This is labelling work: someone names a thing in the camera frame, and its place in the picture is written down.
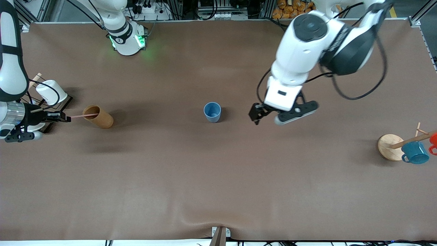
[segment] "blue cup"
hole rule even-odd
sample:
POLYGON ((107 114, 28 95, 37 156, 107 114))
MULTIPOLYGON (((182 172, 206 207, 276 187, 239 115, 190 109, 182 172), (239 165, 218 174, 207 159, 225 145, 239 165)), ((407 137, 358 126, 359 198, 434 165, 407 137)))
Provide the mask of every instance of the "blue cup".
POLYGON ((402 151, 405 153, 402 160, 406 163, 423 164, 430 159, 425 146, 418 141, 404 144, 402 151))
POLYGON ((209 102, 203 108, 203 113, 206 119, 211 123, 216 123, 220 119, 220 114, 222 113, 222 108, 216 102, 209 102))

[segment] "wooden cup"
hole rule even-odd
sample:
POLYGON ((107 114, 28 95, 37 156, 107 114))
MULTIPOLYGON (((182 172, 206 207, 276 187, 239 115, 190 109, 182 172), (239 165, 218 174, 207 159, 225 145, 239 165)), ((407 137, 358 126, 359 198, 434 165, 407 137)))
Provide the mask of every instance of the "wooden cup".
POLYGON ((110 114, 108 114, 106 111, 104 111, 101 107, 92 104, 86 107, 82 114, 88 115, 88 114, 98 114, 96 116, 88 116, 84 117, 89 122, 94 123, 96 126, 100 127, 101 129, 108 129, 112 126, 114 123, 114 118, 110 114))

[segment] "metal post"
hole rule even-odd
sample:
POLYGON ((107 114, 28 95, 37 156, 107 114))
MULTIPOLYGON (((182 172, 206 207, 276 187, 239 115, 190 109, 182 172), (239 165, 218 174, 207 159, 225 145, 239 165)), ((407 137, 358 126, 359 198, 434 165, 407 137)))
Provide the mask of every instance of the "metal post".
POLYGON ((411 27, 420 26, 420 19, 426 15, 435 5, 437 4, 437 0, 428 0, 428 2, 422 6, 421 9, 413 16, 409 17, 411 27))

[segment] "white cup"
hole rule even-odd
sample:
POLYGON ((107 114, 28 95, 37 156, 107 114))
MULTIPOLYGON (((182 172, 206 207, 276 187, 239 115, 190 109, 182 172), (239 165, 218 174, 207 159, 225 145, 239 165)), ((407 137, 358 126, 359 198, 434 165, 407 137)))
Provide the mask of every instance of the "white cup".
MULTIPOLYGON (((67 98, 67 93, 65 93, 64 90, 59 86, 59 84, 54 80, 46 80, 43 82, 43 84, 46 84, 53 89, 55 89, 59 93, 59 102, 64 101, 67 98)), ((47 87, 43 84, 38 84, 36 87, 36 91, 38 94, 44 98, 44 100, 47 102, 48 105, 53 105, 58 100, 58 95, 56 92, 54 92, 50 87, 47 87)))

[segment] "red mug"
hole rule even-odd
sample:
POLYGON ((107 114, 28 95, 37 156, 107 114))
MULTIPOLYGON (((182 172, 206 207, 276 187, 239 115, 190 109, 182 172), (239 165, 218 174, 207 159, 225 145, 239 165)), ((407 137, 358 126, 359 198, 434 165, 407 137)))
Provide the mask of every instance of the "red mug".
POLYGON ((428 150, 430 151, 431 155, 437 155, 437 153, 433 152, 433 149, 437 148, 437 133, 431 136, 430 143, 432 146, 428 150))

